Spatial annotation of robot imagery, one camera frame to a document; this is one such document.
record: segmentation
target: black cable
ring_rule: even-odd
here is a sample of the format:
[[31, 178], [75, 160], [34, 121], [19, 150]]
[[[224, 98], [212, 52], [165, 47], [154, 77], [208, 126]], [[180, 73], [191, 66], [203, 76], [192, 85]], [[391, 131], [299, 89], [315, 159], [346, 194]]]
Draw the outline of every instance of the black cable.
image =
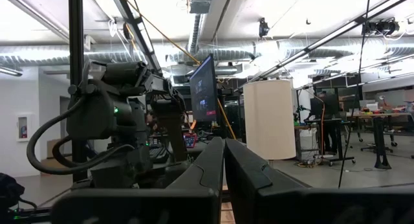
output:
[[76, 166], [79, 166], [80, 164], [76, 163], [76, 162], [72, 162], [70, 160], [67, 160], [61, 153], [60, 153], [60, 147], [63, 146], [66, 142], [71, 141], [71, 137], [70, 136], [66, 136], [62, 139], [60, 139], [54, 146], [52, 149], [52, 154], [53, 157], [57, 160], [58, 163], [69, 167], [69, 168], [73, 168]]
[[[66, 167], [69, 167], [69, 168], [73, 168], [75, 166], [82, 165], [81, 163], [77, 163], [77, 162], [73, 162], [73, 161], [67, 160], [65, 158], [65, 156], [63, 156], [60, 153], [60, 147], [63, 146], [66, 142], [69, 142], [71, 140], [72, 139], [69, 136], [66, 136], [66, 137], [60, 139], [53, 146], [53, 149], [52, 149], [53, 158], [55, 158], [60, 164], [66, 166]], [[98, 154], [94, 150], [90, 149], [90, 147], [88, 147], [87, 145], [88, 145], [88, 143], [84, 146], [84, 149], [83, 149], [83, 150], [86, 151], [87, 157], [90, 158], [90, 159], [96, 160]]]
[[112, 154], [118, 152], [119, 150], [122, 150], [126, 147], [134, 149], [131, 145], [123, 145], [117, 148], [110, 149], [108, 151], [102, 152], [98, 154], [96, 159], [87, 161], [83, 163], [80, 166], [76, 166], [73, 168], [51, 168], [48, 166], [43, 165], [41, 162], [38, 161], [36, 158], [36, 154], [34, 153], [34, 149], [36, 147], [36, 143], [39, 140], [40, 136], [44, 134], [46, 130], [48, 130], [50, 127], [55, 125], [56, 123], [62, 121], [63, 119], [69, 117], [71, 114], [73, 114], [77, 109], [79, 109], [83, 103], [85, 102], [85, 97], [81, 97], [69, 110], [64, 112], [62, 115], [53, 118], [52, 120], [46, 122], [44, 125], [42, 125], [30, 138], [28, 144], [27, 144], [27, 159], [30, 162], [30, 164], [40, 172], [46, 173], [46, 174], [52, 174], [52, 175], [69, 175], [77, 172], [85, 171], [93, 166], [96, 166], [97, 164], [100, 164], [101, 162], [108, 159]]
[[38, 208], [38, 206], [37, 206], [35, 203], [31, 202], [31, 201], [27, 201], [27, 200], [22, 199], [22, 198], [20, 198], [20, 197], [19, 197], [19, 201], [20, 201], [20, 202], [22, 202], [22, 203], [26, 203], [26, 204], [28, 204], [28, 205], [33, 206], [33, 208], [34, 208], [34, 209], [37, 209], [37, 208]]
[[[366, 30], [367, 30], [369, 1], [370, 0], [367, 1], [367, 10], [365, 12], [365, 23], [364, 23], [364, 31], [363, 32], [366, 32]], [[359, 86], [360, 85], [359, 79], [361, 78], [362, 52], [364, 50], [364, 43], [365, 43], [365, 34], [362, 34], [362, 44], [361, 44], [361, 53], [360, 53], [360, 65], [359, 65], [359, 69], [358, 69], [358, 77], [357, 77], [357, 80], [356, 80], [355, 97], [354, 97], [354, 102], [352, 104], [351, 118], [354, 117], [354, 109], [355, 109], [355, 104], [356, 104], [356, 97], [358, 96], [359, 88], [360, 88], [360, 86]], [[345, 152], [343, 153], [343, 159], [342, 159], [342, 165], [341, 165], [341, 174], [339, 176], [338, 188], [341, 188], [342, 175], [343, 175], [343, 166], [345, 164], [345, 158], [347, 157], [347, 151], [348, 151], [350, 137], [351, 137], [351, 132], [348, 133], [347, 142], [346, 142], [346, 145], [345, 145]]]

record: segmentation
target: yellow cable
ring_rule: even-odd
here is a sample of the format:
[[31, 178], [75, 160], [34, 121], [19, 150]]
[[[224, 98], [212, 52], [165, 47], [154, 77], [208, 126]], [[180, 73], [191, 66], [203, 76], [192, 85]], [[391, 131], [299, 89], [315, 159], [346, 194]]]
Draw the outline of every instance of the yellow cable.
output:
[[131, 29], [129, 29], [128, 24], [125, 24], [125, 26], [127, 26], [128, 32], [129, 32], [129, 33], [130, 33], [130, 35], [132, 36], [132, 40], [131, 40], [131, 42], [132, 42], [132, 46], [134, 46], [134, 49], [136, 50], [136, 53], [138, 53], [138, 49], [137, 49], [137, 47], [136, 47], [136, 45], [135, 45], [135, 43], [134, 43], [135, 36], [134, 36], [134, 34], [131, 32]]
[[230, 123], [228, 122], [228, 119], [227, 119], [226, 113], [224, 112], [224, 109], [223, 109], [223, 107], [222, 107], [222, 105], [221, 105], [221, 102], [220, 102], [220, 100], [219, 100], [219, 99], [217, 99], [217, 101], [219, 101], [219, 107], [220, 107], [221, 113], [223, 114], [224, 121], [226, 121], [226, 124], [227, 124], [228, 128], [230, 129], [230, 132], [232, 133], [232, 137], [233, 137], [233, 139], [234, 139], [234, 140], [236, 140], [236, 137], [235, 137], [235, 135], [234, 135], [233, 129], [232, 129], [232, 127], [231, 127]]
[[[145, 19], [149, 24], [151, 24], [151, 26], [153, 26], [154, 28], [155, 28], [155, 30], [157, 30], [162, 36], [164, 36], [170, 43], [172, 43], [174, 46], [176, 46], [178, 49], [180, 49], [185, 55], [187, 55], [187, 56], [189, 56], [195, 63], [197, 63], [197, 65], [201, 65], [201, 62], [199, 62], [197, 59], [195, 59], [190, 53], [188, 53], [186, 50], [184, 50], [182, 47], [180, 47], [179, 45], [177, 45], [176, 43], [174, 43], [174, 41], [172, 41], [171, 39], [169, 39], [164, 33], [162, 33], [156, 26], [154, 26], [154, 24], [152, 24], [152, 22], [150, 22], [150, 20], [148, 20], [145, 16], [143, 16], [142, 14], [141, 14], [141, 12], [138, 10], [138, 8], [135, 8], [134, 7], [134, 5], [129, 1], [129, 0], [126, 0], [128, 3], [129, 3], [129, 5], [131, 5], [132, 6], [132, 8], [136, 11], [136, 12], [138, 12], [140, 15], [141, 15], [141, 17], [143, 18], [143, 19]], [[226, 123], [227, 123], [227, 126], [228, 126], [228, 128], [230, 129], [230, 132], [232, 133], [232, 135], [233, 135], [233, 138], [234, 139], [236, 139], [236, 137], [235, 137], [235, 135], [234, 135], [234, 132], [233, 132], [233, 129], [232, 129], [232, 127], [231, 127], [231, 125], [229, 124], [229, 122], [228, 122], [228, 119], [227, 119], [227, 116], [226, 116], [226, 113], [224, 112], [224, 109], [223, 109], [223, 107], [222, 107], [222, 105], [221, 105], [221, 103], [220, 103], [220, 100], [219, 99], [217, 99], [218, 101], [219, 101], [219, 107], [220, 107], [220, 110], [221, 110], [221, 112], [223, 113], [223, 117], [224, 117], [224, 120], [226, 121]]]
[[176, 43], [174, 43], [172, 40], [170, 40], [164, 33], [162, 33], [156, 26], [154, 26], [154, 24], [152, 24], [152, 22], [150, 22], [150, 20], [148, 20], [145, 16], [143, 16], [142, 14], [141, 14], [141, 12], [138, 10], [138, 8], [135, 8], [134, 7], [134, 5], [129, 1], [129, 0], [126, 0], [131, 6], [132, 6], [132, 8], [136, 11], [136, 12], [138, 12], [140, 15], [141, 15], [141, 17], [143, 18], [143, 19], [145, 19], [149, 24], [151, 24], [151, 26], [153, 26], [154, 28], [155, 28], [155, 30], [157, 30], [160, 34], [162, 34], [162, 36], [164, 36], [170, 43], [172, 43], [174, 46], [176, 46], [177, 48], [179, 48], [185, 55], [187, 55], [187, 56], [189, 56], [193, 61], [195, 61], [195, 63], [197, 63], [198, 65], [200, 65], [201, 63], [197, 60], [197, 59], [195, 59], [190, 53], [188, 53], [186, 50], [184, 50], [182, 47], [180, 47], [180, 46], [178, 46]]

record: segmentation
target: cardboard box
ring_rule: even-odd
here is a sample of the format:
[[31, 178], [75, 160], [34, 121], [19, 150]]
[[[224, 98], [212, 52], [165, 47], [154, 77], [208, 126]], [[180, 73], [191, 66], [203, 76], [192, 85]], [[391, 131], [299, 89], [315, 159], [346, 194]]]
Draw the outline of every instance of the cardboard box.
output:
[[[72, 156], [66, 156], [65, 158], [69, 161], [72, 160]], [[66, 166], [60, 164], [56, 159], [43, 159], [41, 163], [45, 166], [52, 167], [52, 168], [66, 168]]]
[[48, 140], [47, 141], [47, 158], [53, 159], [53, 146], [59, 141], [60, 139]]

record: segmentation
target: wall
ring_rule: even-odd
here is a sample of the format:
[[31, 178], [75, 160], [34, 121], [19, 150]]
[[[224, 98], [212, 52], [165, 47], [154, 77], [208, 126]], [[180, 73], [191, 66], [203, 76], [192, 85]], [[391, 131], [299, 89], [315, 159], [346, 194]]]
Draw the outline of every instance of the wall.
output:
[[[19, 78], [0, 74], [0, 100], [0, 172], [12, 177], [39, 175], [27, 160], [28, 142], [16, 141], [16, 115], [31, 114], [29, 136], [39, 128], [38, 68], [23, 68], [23, 76]], [[39, 159], [38, 145], [35, 153]]]
[[[69, 80], [65, 75], [46, 75], [39, 68], [39, 123], [46, 123], [60, 115], [60, 97], [68, 94]], [[60, 124], [53, 125], [39, 139], [41, 159], [47, 158], [47, 141], [60, 139]]]

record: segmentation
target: fire extinguisher cabinet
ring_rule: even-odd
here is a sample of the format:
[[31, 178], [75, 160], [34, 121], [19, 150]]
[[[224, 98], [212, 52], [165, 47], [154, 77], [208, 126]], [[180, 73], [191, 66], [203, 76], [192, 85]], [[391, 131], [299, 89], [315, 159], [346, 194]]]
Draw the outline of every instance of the fire extinguisher cabinet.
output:
[[32, 134], [32, 117], [30, 114], [16, 116], [16, 133], [18, 142], [29, 141]]

